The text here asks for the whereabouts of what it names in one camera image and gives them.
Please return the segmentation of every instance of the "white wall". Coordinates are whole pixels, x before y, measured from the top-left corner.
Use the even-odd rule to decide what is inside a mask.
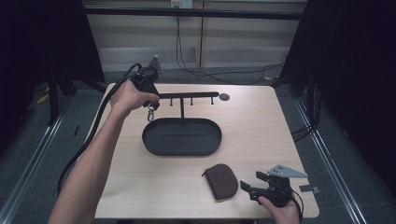
[[[85,0],[84,4],[170,7],[170,0]],[[304,0],[193,1],[194,8],[219,10],[302,12],[304,6]],[[132,63],[145,64],[153,55],[160,56],[163,68],[177,67],[175,17],[89,15],[88,18],[104,71],[123,71]],[[297,21],[180,18],[183,59],[188,67],[282,63],[297,26]]]

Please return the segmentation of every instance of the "brown leather pouch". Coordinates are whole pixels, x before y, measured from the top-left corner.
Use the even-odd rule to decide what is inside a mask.
[[[217,164],[202,174],[212,189],[216,200],[231,198],[238,191],[238,181],[233,170],[226,164]]]

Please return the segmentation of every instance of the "wire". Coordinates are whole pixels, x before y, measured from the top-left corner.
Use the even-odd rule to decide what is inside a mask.
[[[314,110],[314,118],[311,122],[310,125],[305,126],[303,128],[300,128],[297,131],[291,132],[291,135],[293,137],[294,143],[300,141],[301,139],[305,138],[309,134],[311,134],[318,126],[319,119],[320,119],[320,110],[321,110],[321,104],[323,102],[323,97],[318,90],[318,87],[315,87],[315,110]]]
[[[232,84],[232,85],[253,85],[256,84],[258,82],[261,82],[263,77],[264,77],[264,72],[268,71],[270,69],[276,68],[278,66],[283,66],[284,63],[278,63],[278,64],[268,64],[265,65],[262,69],[260,70],[255,70],[255,71],[244,71],[244,72],[222,72],[222,73],[213,73],[213,74],[208,74],[202,71],[193,71],[190,70],[186,64],[184,63],[184,59],[183,59],[183,53],[182,53],[182,47],[181,47],[181,37],[180,37],[180,20],[179,17],[177,17],[177,43],[176,43],[176,61],[177,61],[177,65],[185,72],[188,72],[191,75],[197,76],[197,77],[212,77],[217,81],[221,81],[227,84]],[[221,78],[218,78],[216,76],[219,75],[229,75],[229,74],[253,74],[253,73],[261,73],[260,77],[257,78],[256,80],[252,81],[252,82],[248,82],[248,83],[235,83],[235,82],[231,82],[231,81],[227,81]]]
[[[308,59],[309,59],[309,58],[313,58],[313,59],[314,59],[313,62],[312,62],[313,66],[315,66],[315,65],[316,65],[317,67],[320,66],[320,62],[323,61],[323,58],[324,58],[325,55],[326,55],[326,51],[328,50],[328,48],[329,48],[329,46],[330,46],[330,43],[331,43],[331,41],[332,41],[332,36],[334,35],[334,31],[335,31],[335,29],[336,29],[337,22],[339,22],[339,19],[340,19],[340,16],[341,16],[341,12],[342,12],[342,9],[344,8],[345,4],[346,4],[346,0],[343,1],[342,5],[341,5],[341,7],[340,7],[340,10],[338,10],[338,13],[337,13],[335,19],[333,20],[333,22],[332,22],[332,24],[330,25],[329,29],[326,30],[326,32],[324,33],[324,34],[328,34],[328,35],[325,35],[325,36],[323,37],[323,39],[322,39],[321,41],[319,41],[319,43],[317,44],[316,47],[315,47],[315,46],[312,47],[312,48],[308,51],[308,53],[305,55],[304,59],[302,59],[302,60],[299,62],[299,64],[297,65],[297,72],[294,72],[294,73],[292,73],[292,74],[290,74],[290,75],[288,75],[288,76],[286,76],[286,77],[280,78],[277,82],[275,82],[275,83],[273,84],[273,87],[274,87],[274,88],[277,87],[278,85],[281,85],[281,84],[283,84],[283,83],[289,81],[289,80],[292,79],[293,77],[298,76],[298,74],[302,73],[304,70],[302,70],[301,67],[303,67],[306,63],[308,63]],[[314,50],[315,50],[318,46],[324,46],[324,47],[323,47],[324,50],[323,50],[321,53],[315,53],[315,52],[314,52]],[[317,110],[316,110],[316,113],[314,112],[314,114],[315,114],[315,115],[314,115],[314,120],[312,120],[312,121],[313,121],[313,125],[310,125],[310,126],[308,126],[308,127],[305,128],[306,130],[309,130],[309,129],[312,129],[312,130],[309,131],[308,133],[304,134],[304,135],[300,135],[300,136],[297,137],[297,138],[294,138],[294,137],[293,137],[293,138],[294,138],[294,142],[297,142],[297,141],[301,140],[302,138],[304,138],[305,136],[307,136],[309,133],[313,132],[313,131],[317,128],[317,126],[318,126],[318,122],[319,122],[319,118],[320,118],[321,103],[322,103],[322,99],[323,99],[323,98],[322,98],[320,92],[318,91],[318,87],[316,87],[316,92],[315,92],[314,94],[317,96],[316,104],[314,104],[314,105],[317,106]]]
[[[294,203],[297,206],[298,212],[299,212],[299,219],[300,219],[300,223],[303,221],[303,214],[304,214],[304,202],[303,199],[301,198],[300,194],[298,194],[296,191],[294,191],[293,189],[291,190],[293,191],[293,193],[297,194],[297,196],[300,199],[301,202],[301,206],[297,203],[297,200],[294,197],[291,197],[291,199],[294,201]]]
[[[62,170],[61,175],[59,176],[58,179],[58,196],[61,193],[62,190],[62,186],[64,184],[64,177],[66,176],[67,172],[69,171],[70,167],[72,167],[72,165],[76,162],[76,160],[79,158],[79,156],[81,156],[81,154],[85,151],[85,149],[87,148],[87,146],[90,144],[91,140],[93,139],[93,137],[96,134],[96,131],[98,129],[99,126],[99,122],[102,118],[103,112],[105,111],[105,108],[107,106],[108,101],[111,99],[111,97],[114,95],[114,93],[117,91],[117,89],[121,86],[121,84],[129,79],[131,76],[128,76],[131,71],[138,66],[139,69],[142,67],[142,65],[140,63],[136,63],[134,65],[132,65],[128,71],[122,76],[122,78],[120,80],[118,80],[116,82],[116,84],[113,86],[113,88],[111,88],[111,90],[108,92],[108,94],[106,95],[105,99],[103,100],[103,102],[101,103],[98,113],[96,115],[96,119],[94,121],[94,124],[92,126],[92,130],[89,134],[89,136],[87,137],[87,140],[84,142],[83,146],[79,149],[79,151],[73,156],[73,158],[69,161],[69,163],[66,164],[66,166],[64,167],[64,169]]]

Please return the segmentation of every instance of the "power outlet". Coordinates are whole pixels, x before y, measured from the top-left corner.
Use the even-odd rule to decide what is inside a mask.
[[[181,8],[181,0],[171,0],[171,8]]]
[[[192,0],[181,0],[182,8],[192,8]]]

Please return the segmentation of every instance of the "tabletop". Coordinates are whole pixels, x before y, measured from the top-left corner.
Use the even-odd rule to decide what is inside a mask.
[[[148,152],[142,132],[148,125],[147,107],[132,111],[125,120],[109,177],[98,204],[97,218],[266,218],[270,213],[251,201],[240,188],[227,200],[216,201],[202,174],[216,164],[227,164],[237,180],[255,188],[268,188],[256,178],[282,164],[304,173],[273,88],[266,86],[156,84],[159,93],[217,91],[230,96],[185,99],[185,118],[211,119],[221,128],[219,149],[209,156],[156,156]],[[154,118],[180,118],[179,99],[161,100]],[[102,122],[110,109],[105,109]],[[319,210],[307,178],[291,178],[292,188],[304,201],[304,217]]]

